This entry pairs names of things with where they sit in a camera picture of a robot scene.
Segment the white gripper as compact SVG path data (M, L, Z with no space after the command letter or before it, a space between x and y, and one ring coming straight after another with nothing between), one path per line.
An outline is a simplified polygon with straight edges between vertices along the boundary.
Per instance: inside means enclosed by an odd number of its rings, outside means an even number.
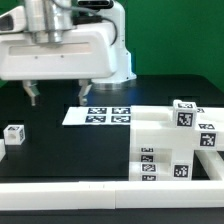
M80 79L79 105L92 87L88 79L117 71L114 29L108 22L74 26L68 12L53 6L17 6L0 15L0 79L22 80L36 105L36 80Z

